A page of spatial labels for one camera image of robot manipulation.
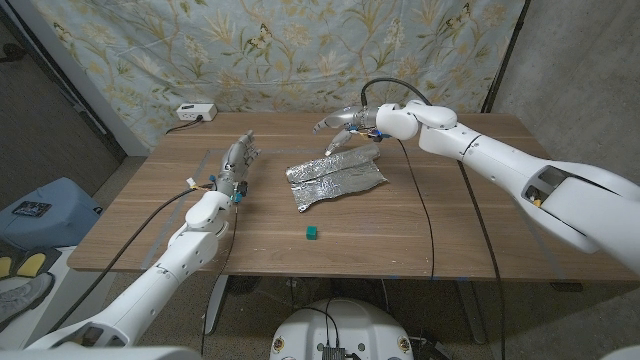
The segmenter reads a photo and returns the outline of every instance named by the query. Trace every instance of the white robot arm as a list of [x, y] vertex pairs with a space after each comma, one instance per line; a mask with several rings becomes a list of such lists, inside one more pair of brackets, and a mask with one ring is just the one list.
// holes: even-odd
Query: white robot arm
[[374, 140], [408, 140], [420, 132], [424, 151], [456, 159], [489, 179], [540, 226], [581, 251], [602, 249], [640, 275], [640, 187], [595, 166], [540, 159], [458, 123], [446, 107], [418, 100], [401, 108], [349, 107], [320, 121], [321, 128], [343, 127], [327, 155], [369, 130]]
[[246, 191], [238, 186], [246, 186], [249, 165], [259, 152], [250, 130], [223, 157], [215, 190], [205, 189], [202, 199], [187, 212], [185, 224], [169, 240], [167, 251], [149, 270], [100, 313], [52, 332], [28, 349], [135, 345], [178, 286], [218, 252], [229, 227], [225, 219], [233, 198]]

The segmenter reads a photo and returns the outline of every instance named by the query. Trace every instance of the wooden table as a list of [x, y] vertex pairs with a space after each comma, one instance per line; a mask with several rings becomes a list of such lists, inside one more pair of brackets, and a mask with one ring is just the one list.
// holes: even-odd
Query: wooden table
[[[210, 174], [218, 174], [220, 159], [229, 146], [253, 129], [256, 146], [263, 153], [250, 168], [249, 194], [238, 207], [236, 238], [226, 274], [428, 278], [434, 261], [429, 228], [397, 141], [379, 144], [381, 157], [376, 164], [388, 183], [298, 212], [285, 169], [323, 156], [337, 131], [311, 134], [323, 116], [219, 114], [213, 122], [166, 136], [73, 252], [69, 266], [85, 271], [104, 269], [153, 210], [185, 190], [186, 178], [199, 173], [196, 181], [208, 182]], [[471, 114], [460, 115], [459, 121], [534, 156], [548, 156], [514, 116]], [[417, 138], [405, 146], [431, 216], [435, 276], [493, 279], [489, 252], [456, 162], [420, 150]], [[366, 143], [354, 138], [348, 147]], [[473, 170], [468, 173], [503, 279], [637, 280], [607, 254], [583, 254], [525, 222], [506, 193]], [[184, 223], [186, 210], [200, 196], [192, 193], [183, 204], [163, 210], [114, 270], [140, 271], [157, 242], [158, 251], [151, 251], [153, 256], [148, 259], [155, 261], [169, 236]], [[307, 226], [317, 226], [317, 240], [306, 240]], [[225, 250], [232, 233], [229, 231], [222, 245]], [[224, 258], [218, 257], [204, 270], [219, 269], [223, 263]]]

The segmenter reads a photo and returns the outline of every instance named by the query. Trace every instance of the power strip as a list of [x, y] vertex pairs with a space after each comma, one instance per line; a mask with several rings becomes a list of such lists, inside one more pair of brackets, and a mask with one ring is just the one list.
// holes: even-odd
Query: power strip
[[203, 121], [211, 121], [218, 113], [214, 104], [182, 104], [176, 110], [178, 118], [184, 121], [193, 121], [202, 115]]

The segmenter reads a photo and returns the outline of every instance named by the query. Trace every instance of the patterned backdrop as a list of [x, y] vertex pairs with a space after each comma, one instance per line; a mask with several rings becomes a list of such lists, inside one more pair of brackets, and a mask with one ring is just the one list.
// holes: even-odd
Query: patterned backdrop
[[[32, 0], [148, 148], [183, 102], [330, 112], [394, 76], [479, 111], [524, 0]], [[411, 97], [376, 84], [369, 102]]]

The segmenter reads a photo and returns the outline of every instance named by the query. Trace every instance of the floral curtain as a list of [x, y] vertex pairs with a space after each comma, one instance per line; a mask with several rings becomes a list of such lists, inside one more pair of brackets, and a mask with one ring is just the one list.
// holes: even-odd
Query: floral curtain
[[[393, 76], [479, 111], [524, 0], [32, 0], [152, 149], [184, 102], [330, 112]], [[370, 103], [412, 98], [370, 88]]]

